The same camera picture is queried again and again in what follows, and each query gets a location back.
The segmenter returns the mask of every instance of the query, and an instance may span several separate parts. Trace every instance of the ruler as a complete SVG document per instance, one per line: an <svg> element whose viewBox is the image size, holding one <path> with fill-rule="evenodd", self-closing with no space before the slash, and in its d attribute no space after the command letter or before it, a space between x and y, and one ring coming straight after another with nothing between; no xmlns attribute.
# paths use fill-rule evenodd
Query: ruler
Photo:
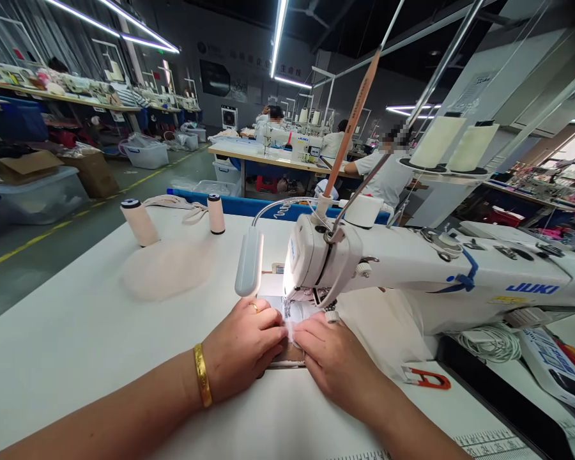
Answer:
<svg viewBox="0 0 575 460"><path fill-rule="evenodd" d="M564 430L568 440L575 439L575 423L572 420L560 420L558 424ZM507 428L455 436L453 440L474 459L527 460L539 458L530 447ZM391 457L387 450L370 450L328 460L391 460Z"/></svg>

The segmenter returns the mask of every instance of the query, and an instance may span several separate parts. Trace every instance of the forearm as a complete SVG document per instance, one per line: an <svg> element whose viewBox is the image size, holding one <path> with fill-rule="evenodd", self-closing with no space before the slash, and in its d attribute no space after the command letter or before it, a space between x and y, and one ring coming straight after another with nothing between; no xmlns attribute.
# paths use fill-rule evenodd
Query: forearm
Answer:
<svg viewBox="0 0 575 460"><path fill-rule="evenodd" d="M0 452L0 459L136 459L202 408L193 350Z"/></svg>
<svg viewBox="0 0 575 460"><path fill-rule="evenodd" d="M387 415L371 428L393 459L470 458L400 388L391 384L386 395L383 404Z"/></svg>

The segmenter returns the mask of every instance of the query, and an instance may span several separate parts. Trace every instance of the gold bangle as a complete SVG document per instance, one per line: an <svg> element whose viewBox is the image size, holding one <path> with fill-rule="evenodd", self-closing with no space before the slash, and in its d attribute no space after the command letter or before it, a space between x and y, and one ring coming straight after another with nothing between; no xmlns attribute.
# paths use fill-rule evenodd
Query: gold bangle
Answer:
<svg viewBox="0 0 575 460"><path fill-rule="evenodd" d="M203 405L206 409L211 404L213 404L213 399L211 398L209 379L206 376L206 365L204 364L202 344L198 344L194 347L194 360L196 362L196 373L198 374L198 387L200 388L200 396L203 398Z"/></svg>

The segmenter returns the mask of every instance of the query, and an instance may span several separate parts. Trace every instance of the machine knob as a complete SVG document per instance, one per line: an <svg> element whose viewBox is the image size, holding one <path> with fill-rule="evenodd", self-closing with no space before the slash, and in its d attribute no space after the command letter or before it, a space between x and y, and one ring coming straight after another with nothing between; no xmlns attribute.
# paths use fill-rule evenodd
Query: machine knob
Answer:
<svg viewBox="0 0 575 460"><path fill-rule="evenodd" d="M339 312L337 312L336 310L326 312L326 321L328 321L328 324L336 324L340 320L341 317L339 316Z"/></svg>
<svg viewBox="0 0 575 460"><path fill-rule="evenodd" d="M356 275L368 278L372 273L372 268L368 262L360 263L356 266Z"/></svg>

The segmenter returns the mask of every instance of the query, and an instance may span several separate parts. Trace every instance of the floor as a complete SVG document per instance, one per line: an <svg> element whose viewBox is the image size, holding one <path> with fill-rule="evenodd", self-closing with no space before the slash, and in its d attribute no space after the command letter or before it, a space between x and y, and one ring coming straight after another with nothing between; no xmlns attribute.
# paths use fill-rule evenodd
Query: floor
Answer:
<svg viewBox="0 0 575 460"><path fill-rule="evenodd" d="M0 315L123 224L119 204L124 198L143 200L165 194L178 183L215 180L213 155L207 148L169 151L171 164L158 173L134 168L127 161L110 160L123 191L119 196L102 204L90 203L74 217L48 226L0 227Z"/></svg>

